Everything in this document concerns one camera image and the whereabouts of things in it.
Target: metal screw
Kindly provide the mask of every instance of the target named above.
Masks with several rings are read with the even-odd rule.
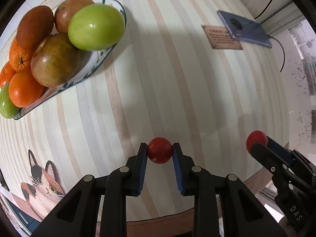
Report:
[[[191,169],[195,173],[201,172],[201,168],[199,166],[193,166]]]
[[[122,173],[126,173],[126,172],[128,172],[130,169],[129,169],[129,167],[127,167],[127,166],[123,166],[123,167],[121,167],[119,170],[120,170]]]
[[[84,180],[85,182],[90,182],[92,179],[93,179],[93,176],[92,176],[92,175],[85,175],[85,176],[83,177],[83,180]]]
[[[230,175],[228,175],[228,179],[231,180],[231,181],[236,181],[238,178],[237,178],[236,175],[230,174]]]

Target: red cherry tomato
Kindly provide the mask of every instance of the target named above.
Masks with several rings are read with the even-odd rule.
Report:
[[[156,164],[164,164],[172,157],[171,143],[162,137],[152,139],[147,147],[148,158]]]
[[[260,130],[253,131],[247,138],[246,148],[249,153],[251,151],[252,145],[254,145],[257,142],[260,142],[264,145],[268,145],[268,137],[265,135],[264,132]]]

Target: drawer handle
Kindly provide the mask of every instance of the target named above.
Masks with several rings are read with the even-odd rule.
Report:
[[[25,219],[24,216],[21,214],[21,212],[19,212],[19,215],[20,215],[21,218],[24,220],[24,222],[25,222],[26,224],[28,224],[28,221],[26,221],[26,219]]]

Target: cat eye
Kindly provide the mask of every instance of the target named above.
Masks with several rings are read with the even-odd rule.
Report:
[[[55,189],[54,186],[51,185],[51,186],[50,186],[50,189],[51,189],[52,192],[56,193],[56,189]]]

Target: orange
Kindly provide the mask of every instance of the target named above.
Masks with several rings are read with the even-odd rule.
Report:
[[[31,68],[17,72],[9,84],[9,97],[12,103],[23,108],[31,105],[41,97],[44,86],[40,85],[32,76]]]
[[[11,78],[16,72],[12,69],[9,62],[7,62],[0,73],[0,88],[2,88],[7,82],[10,82]]]
[[[31,59],[33,56],[34,50],[22,48],[16,37],[13,39],[10,51],[9,51],[9,62],[13,70],[16,72],[23,70],[30,66]]]

